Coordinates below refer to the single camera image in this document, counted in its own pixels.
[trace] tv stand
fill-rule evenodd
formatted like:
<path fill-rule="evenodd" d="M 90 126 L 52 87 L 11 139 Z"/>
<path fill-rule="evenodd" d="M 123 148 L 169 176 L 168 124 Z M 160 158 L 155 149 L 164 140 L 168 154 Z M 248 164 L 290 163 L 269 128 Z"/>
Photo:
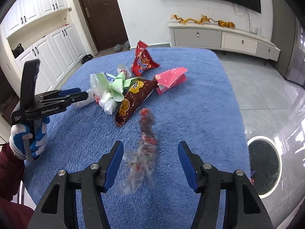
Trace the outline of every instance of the tv stand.
<path fill-rule="evenodd" d="M 168 23 L 171 47 L 199 47 L 237 52 L 277 61 L 280 49 L 271 41 L 239 29 L 218 25 Z"/>

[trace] black bag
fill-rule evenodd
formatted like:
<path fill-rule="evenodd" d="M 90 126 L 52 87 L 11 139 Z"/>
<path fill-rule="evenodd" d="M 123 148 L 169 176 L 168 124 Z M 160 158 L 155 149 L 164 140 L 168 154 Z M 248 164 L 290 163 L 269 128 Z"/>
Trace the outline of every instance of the black bag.
<path fill-rule="evenodd" d="M 91 54 L 87 54 L 86 56 L 83 57 L 83 59 L 81 60 L 81 63 L 84 64 L 91 59 L 93 59 L 93 56 Z"/>
<path fill-rule="evenodd" d="M 12 50 L 12 53 L 15 58 L 17 58 L 23 52 L 24 52 L 24 49 L 20 43 L 17 45 L 15 50 Z"/>

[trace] metal screw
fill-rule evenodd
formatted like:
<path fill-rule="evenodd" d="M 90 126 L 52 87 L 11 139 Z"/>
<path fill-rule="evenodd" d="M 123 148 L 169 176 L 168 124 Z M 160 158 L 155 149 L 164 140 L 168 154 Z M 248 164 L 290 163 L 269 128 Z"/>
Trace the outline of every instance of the metal screw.
<path fill-rule="evenodd" d="M 236 170 L 236 175 L 243 176 L 244 172 L 241 169 Z"/>
<path fill-rule="evenodd" d="M 205 164 L 203 164 L 203 167 L 205 169 L 211 169 L 212 166 L 210 164 L 208 164 L 208 163 L 205 163 Z"/>
<path fill-rule="evenodd" d="M 98 164 L 91 164 L 90 169 L 97 169 L 99 167 Z"/>
<path fill-rule="evenodd" d="M 66 174 L 66 171 L 64 169 L 62 169 L 57 174 L 61 177 Z"/>

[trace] person's arm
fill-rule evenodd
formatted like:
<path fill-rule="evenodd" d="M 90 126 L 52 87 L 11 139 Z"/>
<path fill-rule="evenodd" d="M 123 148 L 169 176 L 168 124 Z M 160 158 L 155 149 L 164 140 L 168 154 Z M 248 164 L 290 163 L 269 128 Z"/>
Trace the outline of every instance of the person's arm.
<path fill-rule="evenodd" d="M 12 153 L 9 144 L 0 152 L 0 197 L 11 201 L 17 194 L 24 173 L 24 162 Z"/>

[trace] blue carpet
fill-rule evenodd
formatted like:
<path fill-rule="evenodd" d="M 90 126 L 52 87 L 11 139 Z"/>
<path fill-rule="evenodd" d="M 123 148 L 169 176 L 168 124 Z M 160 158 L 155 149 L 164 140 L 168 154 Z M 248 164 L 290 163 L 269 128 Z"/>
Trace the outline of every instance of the blue carpet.
<path fill-rule="evenodd" d="M 114 186 L 102 194 L 112 229 L 187 229 L 191 227 L 199 194 L 188 186 L 179 162 L 177 146 L 186 141 L 193 153 L 222 171 L 243 169 L 250 172 L 249 152 L 244 127 L 234 91 L 215 53 L 193 48 L 149 48 L 159 68 L 148 70 L 144 77 L 184 66 L 188 81 L 162 95 L 156 92 L 141 105 L 155 115 L 154 130 L 159 139 L 159 156 L 154 172 L 154 188 L 145 182 L 132 196 L 118 196 L 124 178 L 121 164 Z M 85 63 L 66 82 L 64 89 L 89 88 L 91 73 L 116 73 L 117 64 L 130 66 L 134 51 L 93 59 Z M 125 148 L 136 148 L 139 141 L 139 110 L 122 127 L 114 115 L 106 115 L 95 103 L 51 116 L 47 149 L 34 163 L 26 163 L 25 186 L 37 204 L 60 169 L 80 171 L 108 153 L 116 140 Z M 222 228 L 225 196 L 221 197 L 218 225 Z M 84 228 L 78 198 L 80 229 Z"/>

